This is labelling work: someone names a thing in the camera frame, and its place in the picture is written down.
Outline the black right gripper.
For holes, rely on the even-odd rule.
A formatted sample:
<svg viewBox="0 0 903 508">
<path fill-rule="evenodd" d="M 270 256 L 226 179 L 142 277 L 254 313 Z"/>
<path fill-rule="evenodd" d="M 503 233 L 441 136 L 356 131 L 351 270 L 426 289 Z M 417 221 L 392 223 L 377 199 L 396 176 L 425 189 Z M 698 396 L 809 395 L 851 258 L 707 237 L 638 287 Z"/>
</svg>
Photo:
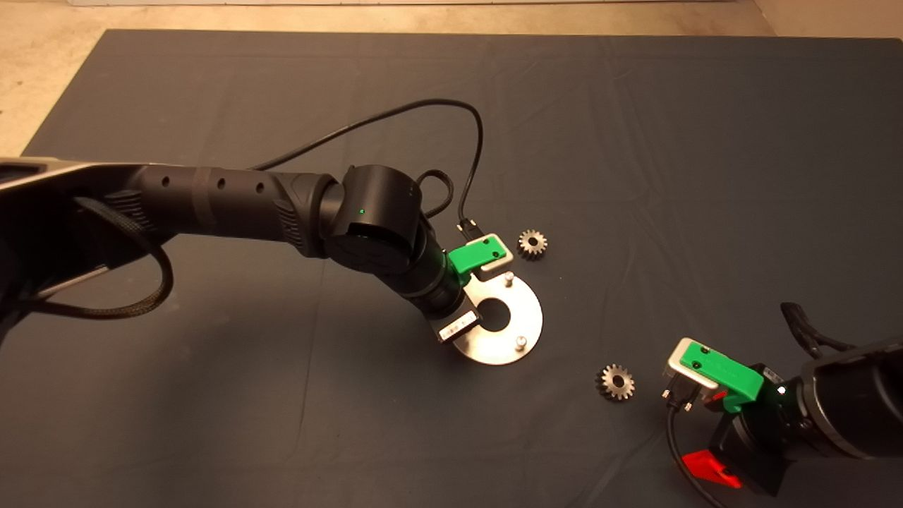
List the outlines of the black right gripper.
<svg viewBox="0 0 903 508">
<path fill-rule="evenodd" d="M 751 369 L 763 376 L 758 398 L 737 412 L 727 409 L 727 390 L 704 399 L 704 407 L 720 417 L 709 450 L 684 454 L 681 462 L 696 479 L 776 495 L 802 446 L 801 413 L 793 383 L 763 363 L 751 364 Z"/>
</svg>

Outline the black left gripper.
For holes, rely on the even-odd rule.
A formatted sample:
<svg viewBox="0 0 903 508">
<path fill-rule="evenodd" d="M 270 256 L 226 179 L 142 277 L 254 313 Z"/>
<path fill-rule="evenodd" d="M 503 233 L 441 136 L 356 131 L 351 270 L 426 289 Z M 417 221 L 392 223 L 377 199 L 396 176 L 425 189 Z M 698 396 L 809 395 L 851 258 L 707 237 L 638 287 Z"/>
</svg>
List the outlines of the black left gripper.
<svg viewBox="0 0 903 508">
<path fill-rule="evenodd" d="M 480 322 L 465 285 L 433 234 L 416 234 L 409 266 L 394 276 L 394 292 L 419 309 L 440 344 L 454 343 Z"/>
</svg>

